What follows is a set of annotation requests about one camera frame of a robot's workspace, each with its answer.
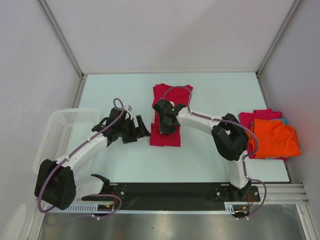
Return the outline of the crimson red t shirt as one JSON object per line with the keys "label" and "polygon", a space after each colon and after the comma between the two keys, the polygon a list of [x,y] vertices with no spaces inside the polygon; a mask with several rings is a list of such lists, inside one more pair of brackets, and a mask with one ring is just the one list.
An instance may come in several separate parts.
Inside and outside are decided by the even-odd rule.
{"label": "crimson red t shirt", "polygon": [[[161,100],[163,95],[167,92],[167,90],[171,89],[173,86],[167,85],[164,83],[156,84],[153,87],[153,103],[152,106],[154,107],[158,101]],[[184,87],[178,87],[170,90],[165,96],[164,99],[171,102],[171,104],[175,107],[178,104],[181,105],[187,105],[189,98],[190,98],[190,92],[193,91],[193,87],[191,85],[185,85]],[[180,147],[181,146],[181,135],[180,135],[180,126],[178,124],[178,121],[173,116],[168,116],[169,120],[172,121],[175,132],[170,134],[165,134],[161,130],[161,126],[163,123],[163,120],[160,119],[160,116],[157,112],[155,112],[154,115],[154,121],[151,123],[151,136],[149,139],[149,144],[151,146],[156,147]]]}

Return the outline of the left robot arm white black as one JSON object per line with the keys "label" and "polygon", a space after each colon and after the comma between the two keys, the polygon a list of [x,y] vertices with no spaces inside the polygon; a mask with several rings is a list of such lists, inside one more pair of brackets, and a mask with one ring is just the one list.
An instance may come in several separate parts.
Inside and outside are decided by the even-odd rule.
{"label": "left robot arm white black", "polygon": [[45,159],[39,166],[34,195],[60,210],[76,199],[95,195],[100,200],[110,196],[108,179],[90,173],[94,157],[113,142],[136,142],[151,134],[140,115],[131,116],[131,107],[113,107],[108,117],[95,125],[89,137],[69,154],[56,160]]}

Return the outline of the white perforated plastic basket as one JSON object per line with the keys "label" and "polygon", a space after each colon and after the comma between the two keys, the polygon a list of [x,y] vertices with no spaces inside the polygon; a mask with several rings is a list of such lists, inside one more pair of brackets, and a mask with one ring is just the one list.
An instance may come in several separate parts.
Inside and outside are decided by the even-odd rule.
{"label": "white perforated plastic basket", "polygon": [[37,175],[41,163],[56,160],[71,153],[82,144],[101,120],[101,111],[91,108],[65,108],[56,110],[49,118],[39,150],[33,164]]}

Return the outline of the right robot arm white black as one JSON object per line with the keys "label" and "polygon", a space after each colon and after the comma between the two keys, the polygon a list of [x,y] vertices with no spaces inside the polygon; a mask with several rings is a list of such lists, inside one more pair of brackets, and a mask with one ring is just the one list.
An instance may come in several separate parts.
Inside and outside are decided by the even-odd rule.
{"label": "right robot arm white black", "polygon": [[221,118],[194,112],[185,104],[173,105],[161,98],[154,106],[160,133],[171,135],[178,127],[190,127],[213,137],[218,153],[228,161],[230,194],[242,201],[249,194],[252,181],[246,177],[241,156],[248,148],[249,136],[233,114]]}

